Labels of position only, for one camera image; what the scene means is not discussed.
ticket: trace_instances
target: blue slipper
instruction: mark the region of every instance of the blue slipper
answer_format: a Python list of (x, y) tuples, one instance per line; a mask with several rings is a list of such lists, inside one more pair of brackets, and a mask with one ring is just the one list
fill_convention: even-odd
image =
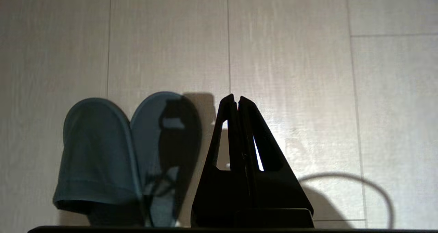
[(125, 114), (105, 99), (75, 104), (64, 122), (53, 203), (91, 225), (143, 225), (142, 192)]

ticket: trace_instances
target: slipper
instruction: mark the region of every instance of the slipper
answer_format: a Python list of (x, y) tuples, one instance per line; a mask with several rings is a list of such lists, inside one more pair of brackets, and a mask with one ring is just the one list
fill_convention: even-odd
[(91, 225), (143, 225), (141, 187), (125, 114), (105, 99), (75, 104), (64, 122), (53, 203)]
[(146, 226), (176, 224), (201, 146), (195, 106), (185, 97), (159, 92), (147, 97), (130, 122)]

